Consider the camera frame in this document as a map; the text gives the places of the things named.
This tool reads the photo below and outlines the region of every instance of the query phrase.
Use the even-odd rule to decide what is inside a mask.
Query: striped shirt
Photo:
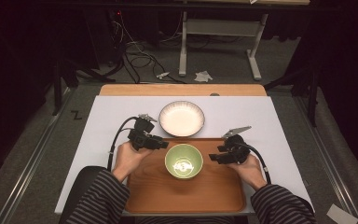
[[[66,223],[118,223],[130,190],[107,170],[101,171]],[[261,224],[316,223],[311,209],[289,190],[267,185],[251,198]],[[138,224],[229,224],[233,217],[143,217]]]

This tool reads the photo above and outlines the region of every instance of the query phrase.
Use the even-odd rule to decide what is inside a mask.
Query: person
[[[118,223],[130,197],[130,190],[122,182],[152,152],[153,150],[146,148],[137,151],[132,147],[131,142],[120,145],[113,170],[111,172],[102,170],[98,173],[66,223]],[[317,223],[310,205],[305,200],[298,198],[284,187],[268,184],[264,180],[257,157],[250,154],[244,163],[231,163],[227,166],[235,170],[240,178],[255,190],[251,203],[260,223]],[[178,217],[145,217],[140,223],[177,223],[175,220],[179,219]],[[191,223],[230,221],[233,223],[233,218],[201,217],[192,220]]]

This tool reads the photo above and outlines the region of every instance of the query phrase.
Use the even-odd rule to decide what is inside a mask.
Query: green bowl
[[[198,149],[188,144],[172,147],[165,156],[165,167],[168,172],[179,179],[189,179],[198,174],[203,159]]]

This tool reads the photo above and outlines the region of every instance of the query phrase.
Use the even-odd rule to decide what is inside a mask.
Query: brown tray
[[[155,150],[129,176],[131,196],[126,210],[131,213],[227,213],[245,207],[241,180],[225,165],[211,161],[219,153],[221,138],[170,138],[167,149]],[[177,144],[190,144],[202,154],[202,170],[194,178],[179,180],[165,168],[165,154]]]

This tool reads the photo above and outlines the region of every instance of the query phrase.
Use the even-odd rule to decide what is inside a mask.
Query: striped sleeve
[[[317,223],[313,212],[288,189],[266,185],[251,198],[261,224]]]
[[[66,223],[118,223],[130,190],[101,171]]]

